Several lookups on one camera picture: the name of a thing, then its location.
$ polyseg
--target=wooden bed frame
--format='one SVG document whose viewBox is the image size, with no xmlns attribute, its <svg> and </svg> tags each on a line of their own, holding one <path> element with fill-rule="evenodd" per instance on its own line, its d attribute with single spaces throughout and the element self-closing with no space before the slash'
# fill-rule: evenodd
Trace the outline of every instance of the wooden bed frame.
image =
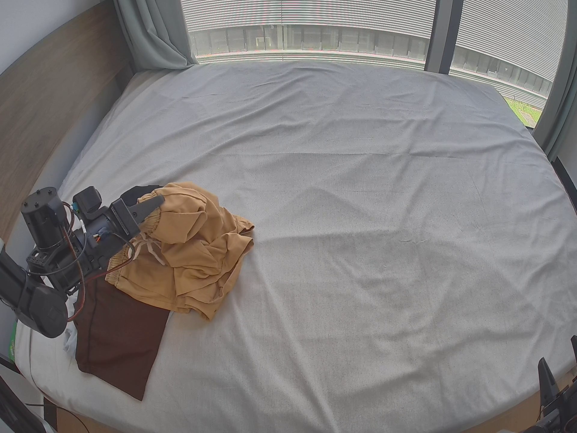
<svg viewBox="0 0 577 433">
<path fill-rule="evenodd" d="M 0 75 L 0 237 L 64 135 L 131 61 L 112 0 L 40 40 Z"/>
</svg>

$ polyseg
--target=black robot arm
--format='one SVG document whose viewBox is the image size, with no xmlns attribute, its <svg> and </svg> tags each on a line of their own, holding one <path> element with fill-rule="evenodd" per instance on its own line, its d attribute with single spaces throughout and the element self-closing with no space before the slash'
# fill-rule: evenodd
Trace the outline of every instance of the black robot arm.
<svg viewBox="0 0 577 433">
<path fill-rule="evenodd" d="M 0 297 L 25 325 L 50 338 L 66 327 L 66 300 L 82 279 L 106 272 L 108 261 L 140 233 L 139 224 L 163 203 L 162 196 L 127 207 L 119 198 L 101 207 L 90 186 L 73 198 L 70 211 L 81 227 L 70 229 L 66 206 L 55 188 L 40 189 L 24 201 L 21 213 L 36 247 L 18 266 L 0 239 Z M 42 281 L 48 278 L 52 287 Z"/>
</svg>

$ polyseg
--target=white drawstring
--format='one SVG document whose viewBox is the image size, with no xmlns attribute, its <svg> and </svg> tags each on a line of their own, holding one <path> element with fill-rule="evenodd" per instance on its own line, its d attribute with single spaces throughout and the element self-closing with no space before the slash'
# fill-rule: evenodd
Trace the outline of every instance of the white drawstring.
<svg viewBox="0 0 577 433">
<path fill-rule="evenodd" d="M 157 241 L 156 239 L 153 239 L 152 237 L 147 237 L 146 234 L 144 233 L 140 233 L 141 237 L 138 238 L 135 242 L 134 242 L 134 249 L 135 249 L 135 253 L 134 253 L 134 260 L 136 260 L 136 258 L 138 257 L 139 253 L 140 253 L 140 248 L 146 244 L 147 248 L 148 248 L 148 252 L 150 252 L 155 258 L 156 260 L 158 260 L 158 262 L 162 265 L 165 266 L 166 263 L 164 263 L 160 257 L 158 255 L 156 255 L 156 252 L 153 249 L 153 245 L 157 246 L 158 248 L 161 248 L 160 245 L 160 241 Z M 128 258 L 132 257 L 132 250 L 128 251 Z"/>
</svg>

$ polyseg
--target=grass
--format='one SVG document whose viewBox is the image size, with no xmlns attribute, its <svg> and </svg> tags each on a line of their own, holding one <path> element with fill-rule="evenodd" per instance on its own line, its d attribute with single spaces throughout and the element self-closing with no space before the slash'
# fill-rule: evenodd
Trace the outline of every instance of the grass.
<svg viewBox="0 0 577 433">
<path fill-rule="evenodd" d="M 523 103 L 523 102 L 517 101 L 515 99 L 509 99 L 508 97 L 505 98 L 505 101 L 507 101 L 507 104 L 513 110 L 513 112 L 515 112 L 517 117 L 519 117 L 519 120 L 521 120 L 521 122 L 523 122 L 526 126 L 530 126 L 530 127 L 535 126 L 535 124 L 531 124 L 527 119 L 525 119 L 523 117 L 523 115 L 521 114 L 521 112 L 525 112 L 526 114 L 529 114 L 531 116 L 531 118 L 535 121 L 535 123 L 537 123 L 537 121 L 539 120 L 539 118 L 541 116 L 542 111 L 534 108 L 533 106 L 528 105 L 527 103 Z"/>
</svg>

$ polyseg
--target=building exterior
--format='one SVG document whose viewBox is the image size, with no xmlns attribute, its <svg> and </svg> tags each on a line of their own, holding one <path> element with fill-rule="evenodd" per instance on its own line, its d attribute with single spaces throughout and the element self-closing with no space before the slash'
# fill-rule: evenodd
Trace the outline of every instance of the building exterior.
<svg viewBox="0 0 577 433">
<path fill-rule="evenodd" d="M 423 69 L 436 0 L 181 0 L 200 62 L 329 60 Z M 465 0 L 451 75 L 543 107 L 567 0 Z"/>
</svg>

